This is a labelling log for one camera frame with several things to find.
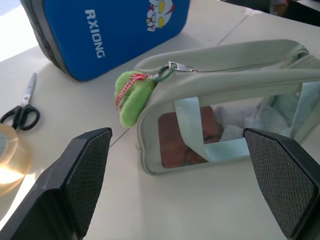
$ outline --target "metal zipper slider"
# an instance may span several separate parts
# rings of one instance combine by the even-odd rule
[[[174,68],[175,71],[179,71],[179,72],[184,72],[184,73],[196,72],[196,73],[198,73],[198,71],[195,70],[191,66],[186,66],[181,63],[177,63],[177,62],[173,62],[173,61],[169,61],[168,67],[169,67],[169,69]]]

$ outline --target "red item inside pouch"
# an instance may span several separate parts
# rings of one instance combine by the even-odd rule
[[[200,108],[202,134],[205,144],[219,142],[221,131],[210,106]],[[185,145],[180,134],[175,112],[165,113],[158,119],[159,144],[162,166],[172,169],[207,163],[208,161]]]

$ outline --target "black rubber pad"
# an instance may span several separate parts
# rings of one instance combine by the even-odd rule
[[[260,190],[287,238],[292,238],[317,194],[316,186],[281,145],[245,132]]]
[[[108,157],[109,133],[92,139],[65,185],[65,196],[80,237],[87,234],[102,188]]]

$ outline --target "green plush keychain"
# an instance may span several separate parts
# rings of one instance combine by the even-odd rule
[[[153,76],[138,71],[123,73],[115,83],[116,107],[120,112],[120,123],[132,128],[155,88]]]

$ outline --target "clear packing tape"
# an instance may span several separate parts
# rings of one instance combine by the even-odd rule
[[[0,196],[24,179],[32,160],[30,146],[12,127],[0,124]]]

